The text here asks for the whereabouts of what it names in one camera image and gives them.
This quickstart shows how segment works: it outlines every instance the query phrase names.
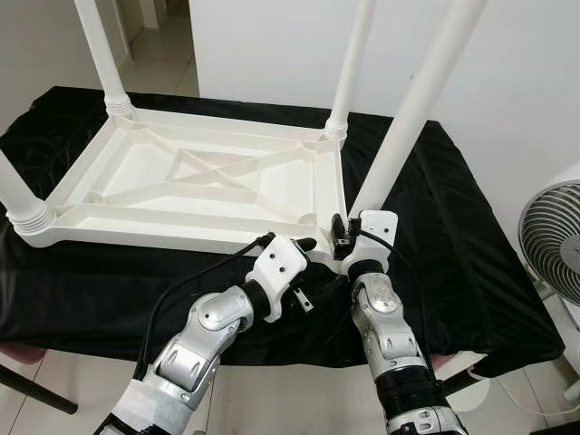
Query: white wall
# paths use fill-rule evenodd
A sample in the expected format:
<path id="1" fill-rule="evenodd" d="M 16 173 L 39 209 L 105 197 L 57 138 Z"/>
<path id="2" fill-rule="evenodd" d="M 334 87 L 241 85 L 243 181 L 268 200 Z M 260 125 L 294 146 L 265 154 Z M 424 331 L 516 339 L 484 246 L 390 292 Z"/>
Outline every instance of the white wall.
<path id="1" fill-rule="evenodd" d="M 356 111 L 393 115 L 445 0 L 378 2 Z M 355 0 L 190 0 L 201 96 L 330 107 Z M 432 118 L 508 238 L 527 200 L 580 161 L 576 0 L 491 0 Z"/>
<path id="2" fill-rule="evenodd" d="M 145 28 L 159 29 L 167 15 L 166 7 L 165 0 L 140 0 L 140 10 Z"/>
<path id="3" fill-rule="evenodd" d="M 115 32 L 112 0 L 98 5 Z M 119 63 L 122 40 L 112 40 Z M 73 0 L 0 1 L 0 133 L 57 84 L 101 88 Z"/>
<path id="4" fill-rule="evenodd" d="M 68 3 L 70 0 L 58 0 Z M 109 44 L 111 46 L 112 57 L 118 68 L 131 58 L 131 50 L 127 42 L 123 29 L 121 10 L 116 4 L 116 0 L 97 0 L 97 7 L 101 15 L 102 26 L 105 29 Z"/>
<path id="5" fill-rule="evenodd" d="M 132 41 L 145 25 L 140 0 L 118 0 L 127 39 Z"/>

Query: black fabric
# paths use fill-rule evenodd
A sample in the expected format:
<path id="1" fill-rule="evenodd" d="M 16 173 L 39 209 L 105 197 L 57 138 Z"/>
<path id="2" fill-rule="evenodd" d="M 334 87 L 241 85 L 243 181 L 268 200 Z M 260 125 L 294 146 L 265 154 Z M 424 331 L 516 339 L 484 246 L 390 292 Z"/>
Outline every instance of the black fabric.
<path id="1" fill-rule="evenodd" d="M 321 128 L 329 111 L 237 101 L 133 94 L 137 107 Z M 53 88 L 0 139 L 31 189 L 45 198 L 106 119 L 102 92 Z M 342 153 L 350 207 L 391 119 L 349 117 Z M 384 209 L 399 215 L 396 244 L 425 290 L 433 353 L 488 353 L 476 372 L 495 376 L 556 358 L 563 344 L 516 253 L 458 149 L 428 122 Z M 0 223 L 0 340 L 135 359 L 149 311 L 169 285 L 223 256 L 134 246 L 61 242 L 34 249 Z M 181 292 L 162 318 L 158 350 L 185 323 L 199 295 L 239 284 L 252 260 L 240 258 Z M 421 334 L 417 289 L 396 258 L 389 272 L 407 320 Z M 282 319 L 240 334 L 223 363 L 364 363 L 343 278 L 311 264 L 300 284 L 313 303 L 305 314 L 292 292 Z"/>

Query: floor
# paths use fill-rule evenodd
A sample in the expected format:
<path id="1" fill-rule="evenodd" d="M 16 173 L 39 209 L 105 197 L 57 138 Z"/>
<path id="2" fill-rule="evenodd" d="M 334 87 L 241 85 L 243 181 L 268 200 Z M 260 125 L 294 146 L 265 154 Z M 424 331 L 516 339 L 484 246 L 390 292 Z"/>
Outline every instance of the floor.
<path id="1" fill-rule="evenodd" d="M 0 385 L 0 435 L 89 434 L 124 391 L 134 364 L 49 351 L 23 366 L 0 354 L 0 363 L 80 405 L 69 416 Z M 500 377 L 521 405 L 543 412 L 572 408 L 562 391 L 575 379 L 564 360 L 526 367 Z M 522 435 L 580 420 L 580 411 L 542 417 L 518 409 L 496 382 L 474 411 L 459 417 L 470 435 Z M 221 367 L 189 422 L 186 435 L 375 435 L 384 433 L 382 411 L 368 368 Z"/>
<path id="2" fill-rule="evenodd" d="M 132 62 L 121 67 L 128 92 L 199 96 L 190 21 L 168 17 L 159 30 L 142 29 L 130 42 Z"/>

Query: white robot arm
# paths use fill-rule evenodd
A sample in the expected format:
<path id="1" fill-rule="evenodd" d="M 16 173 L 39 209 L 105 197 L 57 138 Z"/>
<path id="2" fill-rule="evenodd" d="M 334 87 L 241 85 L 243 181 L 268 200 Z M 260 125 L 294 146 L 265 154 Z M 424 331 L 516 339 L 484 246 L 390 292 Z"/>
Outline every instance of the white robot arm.
<path id="1" fill-rule="evenodd" d="M 405 322 L 401 299 L 386 275 L 396 215 L 363 211 L 350 224 L 349 233 L 338 242 L 337 259 L 343 260 L 342 273 L 351 282 L 353 321 L 362 336 L 387 432 L 467 435 Z M 275 237 L 244 284 L 198 299 L 183 331 L 169 341 L 143 381 L 130 382 L 95 434 L 181 435 L 214 378 L 220 355 L 237 334 L 255 319 L 280 318 L 282 295 L 306 269 L 305 250 L 314 245 L 312 239 Z"/>

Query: black cable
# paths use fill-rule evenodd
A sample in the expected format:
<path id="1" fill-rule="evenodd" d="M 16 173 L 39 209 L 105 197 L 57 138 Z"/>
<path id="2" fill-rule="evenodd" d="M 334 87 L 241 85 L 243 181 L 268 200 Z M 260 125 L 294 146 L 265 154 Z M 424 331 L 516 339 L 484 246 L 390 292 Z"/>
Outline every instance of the black cable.
<path id="1" fill-rule="evenodd" d="M 194 293 L 187 293 L 186 295 L 178 296 L 173 302 L 169 303 L 163 311 L 161 311 L 159 313 L 159 315 L 157 316 L 157 321 L 160 322 L 165 314 L 169 313 L 173 308 L 175 308 L 176 305 L 183 303 L 183 301 L 185 301 L 186 299 L 194 297 L 197 300 L 198 298 L 200 298 L 203 295 L 204 294 L 202 294 L 202 293 L 194 292 Z"/>
<path id="2" fill-rule="evenodd" d="M 168 298 L 168 296 L 171 295 L 176 290 L 178 290 L 180 287 L 184 286 L 187 283 L 190 283 L 194 279 L 199 278 L 200 276 L 206 274 L 207 272 L 210 272 L 218 267 L 223 266 L 226 263 L 229 263 L 230 261 L 235 260 L 236 258 L 241 257 L 242 255 L 251 251 L 254 247 L 256 247 L 258 245 L 263 246 L 264 244 L 267 245 L 267 243 L 268 243 L 268 241 L 265 239 L 265 237 L 259 237 L 256 240 L 254 240 L 251 244 L 249 244 L 248 246 L 237 251 L 235 254 L 232 254 L 228 258 L 226 258 L 222 261 L 219 261 L 219 262 L 215 263 L 213 266 L 210 266 L 210 267 L 202 270 L 198 274 L 188 276 L 187 278 L 185 278 L 185 279 L 179 281 L 178 283 L 170 286 L 167 290 L 165 290 L 165 292 L 163 292 L 161 294 L 161 296 L 159 297 L 159 299 L 157 300 L 157 302 L 153 306 L 153 309 L 151 310 L 149 323 L 147 324 L 147 330 L 145 332 L 145 335 L 143 336 L 143 340 L 141 342 L 141 347 L 139 349 L 139 356 L 137 358 L 137 366 L 135 367 L 135 371 L 133 372 L 133 379 L 142 380 L 143 377 L 145 376 L 145 374 L 147 373 L 148 359 L 149 359 L 149 353 L 150 353 L 150 339 L 151 339 L 151 336 L 153 333 L 153 329 L 156 325 L 156 322 L 157 322 L 157 320 L 159 320 L 159 319 L 157 319 L 157 313 L 160 310 L 163 303 L 165 302 L 165 300 Z"/>
<path id="3" fill-rule="evenodd" d="M 417 293 L 419 294 L 420 329 L 421 335 L 423 336 L 422 340 L 423 343 L 421 347 L 423 351 L 423 357 L 425 359 L 425 363 L 427 363 L 427 368 L 429 369 L 430 376 L 433 379 L 435 379 L 435 372 L 433 371 L 433 366 L 431 365 L 431 358 L 429 354 L 429 343 L 427 342 L 427 316 L 425 314 L 425 300 L 423 298 L 423 289 L 419 284 L 419 278 L 417 278 L 417 275 L 415 275 L 415 270 L 413 269 L 413 266 L 411 265 L 407 257 L 405 257 L 399 249 L 395 248 L 389 242 L 382 240 L 380 237 L 377 237 L 374 234 L 371 234 L 367 231 L 360 230 L 359 234 L 361 236 L 368 237 L 370 240 L 374 240 L 375 242 L 380 243 L 390 251 L 394 252 L 394 254 L 402 261 L 402 263 L 407 267 L 407 269 L 409 269 L 411 277 L 415 283 L 415 287 L 417 287 Z"/>

